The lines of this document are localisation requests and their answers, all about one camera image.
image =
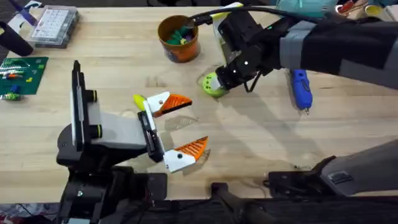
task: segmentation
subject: cup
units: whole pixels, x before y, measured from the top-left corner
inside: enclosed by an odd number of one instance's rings
[[[33,52],[33,47],[9,25],[5,22],[0,22],[0,27],[4,29],[4,32],[0,34],[0,45],[21,57],[28,56]]]
[[[157,34],[163,45],[165,54],[173,62],[187,62],[194,59],[200,53],[198,27],[193,29],[193,37],[190,42],[183,45],[171,45],[167,43],[170,36],[186,24],[187,21],[187,16],[170,16],[164,19],[157,28]]]

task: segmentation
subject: green ball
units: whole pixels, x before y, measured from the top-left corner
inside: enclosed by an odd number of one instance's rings
[[[212,72],[212,73],[206,75],[205,78],[203,79],[202,87],[205,90],[205,92],[207,94],[209,94],[210,96],[215,97],[215,98],[218,98],[218,97],[221,97],[221,96],[227,94],[228,93],[227,90],[223,90],[223,89],[213,90],[213,89],[211,89],[210,83],[211,83],[211,80],[214,79],[214,78],[217,78],[217,74],[215,72]]]

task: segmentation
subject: black metal mount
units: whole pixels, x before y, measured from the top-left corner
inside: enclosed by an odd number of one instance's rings
[[[230,214],[233,223],[248,224],[288,224],[288,220],[276,219],[254,200],[242,199],[228,191],[227,183],[212,183],[211,197],[219,200]]]
[[[335,159],[328,157],[310,171],[269,172],[264,186],[275,198],[331,197],[336,193],[322,180],[321,171]]]
[[[164,200],[167,195],[166,174],[135,174],[131,167],[114,166],[95,174],[69,170],[57,223],[71,218],[98,223],[113,214],[124,199]]]
[[[298,21],[285,17],[263,29],[248,12],[232,12],[221,22],[218,32],[231,52],[239,52],[225,67],[216,70],[225,90],[244,84],[253,91],[259,77],[280,69],[279,39]],[[252,80],[249,88],[247,82]]]

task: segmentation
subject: wooden table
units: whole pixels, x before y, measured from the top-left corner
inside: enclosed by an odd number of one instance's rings
[[[169,199],[208,197],[216,181],[228,182],[240,197],[268,197],[259,186],[270,171],[310,169],[327,156],[397,137],[398,91],[332,75],[308,73],[314,95],[309,116],[295,109],[284,70],[261,78],[250,94],[240,86],[218,100],[206,95],[200,79],[221,65],[212,28],[200,27],[201,54],[176,64],[165,57],[157,26],[167,16],[210,9],[79,9],[81,22],[67,49],[37,49],[32,55],[50,57],[37,95],[0,102],[0,203],[60,200],[68,172],[55,157],[58,135],[70,122],[74,60],[80,61],[88,88],[98,90],[104,111],[135,117],[133,94],[171,91],[193,100],[191,107],[156,119],[168,148],[209,136],[199,163],[169,174]],[[277,20],[270,14],[253,16],[263,25]],[[123,164],[167,172],[146,155]]]

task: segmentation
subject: black bracket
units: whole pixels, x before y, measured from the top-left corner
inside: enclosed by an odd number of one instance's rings
[[[320,177],[324,166],[334,158],[322,160],[310,171],[269,172],[263,184],[275,198],[335,196],[336,193]]]

